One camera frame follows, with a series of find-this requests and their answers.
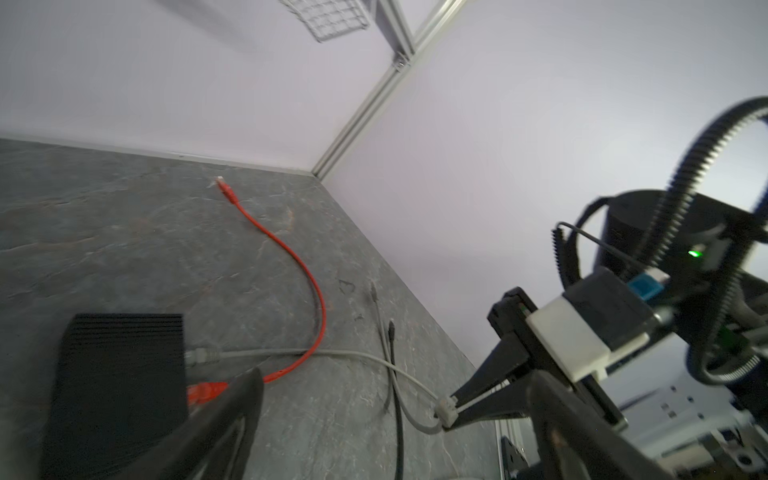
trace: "white wall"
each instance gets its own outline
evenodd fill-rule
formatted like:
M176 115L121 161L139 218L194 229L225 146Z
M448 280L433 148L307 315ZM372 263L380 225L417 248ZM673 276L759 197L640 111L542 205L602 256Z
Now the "white wall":
M479 365L504 291L561 292L557 220L663 188L709 120L768 94L766 18L762 0L470 2L326 186ZM765 130L737 138L704 193L752 206ZM751 268L768 277L768 257Z
M0 133L309 170L391 57L278 0L3 0Z
M411 33L416 35L419 27L429 18L429 13L437 7L442 0L398 0L402 13L406 17L406 22L411 29Z

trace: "blue connector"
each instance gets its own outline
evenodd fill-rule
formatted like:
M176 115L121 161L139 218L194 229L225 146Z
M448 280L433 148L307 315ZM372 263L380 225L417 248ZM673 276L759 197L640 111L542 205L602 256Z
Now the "blue connector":
M664 285L667 284L669 278L669 275L658 268L649 268L627 282L627 286L637 296L647 302L664 291Z

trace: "cable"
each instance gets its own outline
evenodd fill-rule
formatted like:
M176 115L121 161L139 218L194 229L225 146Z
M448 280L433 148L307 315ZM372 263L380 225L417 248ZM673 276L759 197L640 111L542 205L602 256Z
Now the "cable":
M578 228L584 228L584 224L587 223L587 220L589 220L592 215L595 214L595 212L600 210L605 205L608 205L608 202L610 202L612 199L613 197L599 197L597 200L587 205L584 211L581 212L581 216L578 218L578 220L576 220L574 225ZM564 269L566 275L569 279L571 279L572 283L576 283L581 280L581 271L579 270L578 263L578 248L576 245L577 238L578 234L574 231L571 231L571 234L568 235L568 240L566 240L562 250L562 262L564 264Z
M315 277L310 272L310 269L306 266L306 264L299 258L296 253L290 249L281 239L277 238L274 233L270 232L266 228L264 228L261 223L257 222L256 219L254 219L248 212L243 209L243 206L240 205L240 200L237 199L237 196L235 195L234 191L232 190L232 187L227 185L224 182L224 179L222 177L216 178L216 183L219 185L219 188L221 189L221 193L224 194L224 196L235 206L237 209L245 215L245 218L250 220L250 222L259 230L261 230L265 235L267 235L269 238L271 238L275 243L280 245L290 256L293 257L293 259L296 261L296 263L301 266L302 270L304 270L304 273L306 273L307 278L310 279L310 282L312 283L312 286L315 288L315 291L317 292L317 298L320 301L320 311L322 313L323 319L320 324L320 331L317 334L317 338L315 339L315 343L312 344L312 346L305 351L299 359L290 365L288 365L284 369L280 369L276 372L270 373L269 375L264 377L264 383L273 382L274 380L277 380L281 376L286 375L289 372L292 372L297 366L301 365L312 355L315 350L317 350L317 347L320 345L320 342L323 341L323 336L326 333L326 302L323 299L323 292L320 291L320 287L317 284L317 281L315 281Z
M374 303L379 301L379 294L376 292L376 285L371 282L371 300L373 300ZM387 352L389 351L389 344L386 341L386 338L384 338L381 335L381 331L379 331L379 339L382 341L382 348L384 350L384 358L389 359L387 357ZM389 410L389 402L392 400L392 396L395 395L395 386L392 384L392 377L387 374L386 376L387 381L389 382L389 388L386 390L386 400L384 400L384 411L386 412Z
M236 358L243 358L248 356L273 356L273 355L301 355L302 353L305 353L306 349L253 349L253 350L237 350L233 352L221 352L218 353L219 359L236 359ZM368 359L372 360L373 362L379 363L381 365L384 365L385 367L396 371L400 375L404 376L406 379L411 381L414 385L418 386L424 393L426 393L429 398L435 400L437 402L438 397L435 395L432 390L428 389L426 386L424 386L423 383L421 383L419 380L414 378L413 376L409 375L407 372L405 372L403 369L401 369L398 366L394 366L392 363L380 359L378 356L371 355L370 353L365 352L356 352L355 350L331 350L331 349L317 349L314 352L315 355L321 355L321 356L354 356L359 357L362 359ZM204 363L210 363L210 362L216 362L218 359L215 358L215 356L212 356L213 358L208 361L198 362L196 364L204 364Z
M568 275L568 269L565 262L565 238L563 237L563 230L559 228L552 229L552 246L554 247L554 262L558 266L558 274L560 275L560 283L563 284L563 289L574 284L573 279Z
M758 120L768 122L768 97L751 98L734 105L704 129L688 148L667 191L657 204L650 225L637 244L634 257L638 261L652 267L661 263L685 220L705 173L728 142L744 127ZM762 230L766 219L768 194L763 195L754 211L753 227ZM733 382L743 378L760 363L756 356L749 356L731 359L714 371L709 370L712 350L736 296L740 268L753 240L743 234L741 238L734 239L710 283L701 326L694 333L687 356L688 371L699 382L708 385ZM626 280L635 273L631 266L627 266L621 278Z
M658 266L685 220L705 173L728 142L744 127L768 118L768 97L757 97L734 105L712 122L683 157L667 191L656 206L650 226L643 232L634 257L648 266ZM628 267L623 280L636 272Z
M376 306L376 320L379 322L379 334L382 336L382 338L385 338L385 330L384 330L384 322L382 321L381 313L379 312L379 299L374 298L373 304ZM386 357L387 361L389 361L389 352L385 351L384 356ZM402 392L400 391L400 386L397 383L397 379L395 378L395 375L392 373L392 370L389 372L389 376L392 380L392 386L395 387L395 393L397 396L402 400L405 397L402 396ZM413 418L413 415L411 415L411 412L408 410L408 407L406 407L406 404L404 402L400 403L400 409L402 409L402 414L406 416L409 423L413 425L413 428L416 430L419 430L421 433L425 433L427 435L435 435L437 433L442 432L442 423L438 420L438 422L435 425L424 425L423 423L419 422L415 418Z
M389 361L395 365L395 323L389 322ZM395 392L395 422L397 425L397 460L395 462L395 480L402 480L403 463L406 458L406 447L402 440L402 410L400 398Z
M567 227L567 228L570 228L571 230L573 230L574 232L579 233L580 235L584 235L589 240L592 240L597 245L600 245L600 247L604 248L606 251L608 251L612 255L615 255L616 257L621 258L625 262L635 266L641 272L644 271L645 269L647 269L646 265L643 265L641 262L639 262L636 259L634 259L631 255L627 255L626 253L622 252L621 250L619 250L618 248L614 247L613 245L610 245L608 242L605 242L603 240L600 240L597 237L592 236L591 234L589 234L588 232L582 230L579 227L575 227L575 226L571 225L570 223L565 223L565 222L558 222L558 224L554 226L555 229L559 229L560 227Z

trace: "wire mesh basket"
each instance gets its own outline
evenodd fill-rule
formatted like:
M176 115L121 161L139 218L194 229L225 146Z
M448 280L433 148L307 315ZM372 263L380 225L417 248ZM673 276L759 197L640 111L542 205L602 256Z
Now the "wire mesh basket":
M360 0L281 0L304 22L317 41L368 28L371 21Z

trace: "gray marble surface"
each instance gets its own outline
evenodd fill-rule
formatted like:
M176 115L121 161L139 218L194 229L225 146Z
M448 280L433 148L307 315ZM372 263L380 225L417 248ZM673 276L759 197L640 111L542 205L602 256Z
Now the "gray marble surface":
M188 346L306 347L319 328L293 260L213 184L306 261L325 294L323 347L382 355L369 285L396 325L398 364L443 394L473 371L313 177L0 141L0 478L36 478L58 342L79 312L185 315ZM482 312L478 314L482 321ZM264 372L291 359L262 361ZM188 371L231 379L253 360ZM405 402L429 418L425 396ZM245 478L391 478L384 368L314 358L265 390ZM494 427L423 435L405 425L406 478L498 478Z

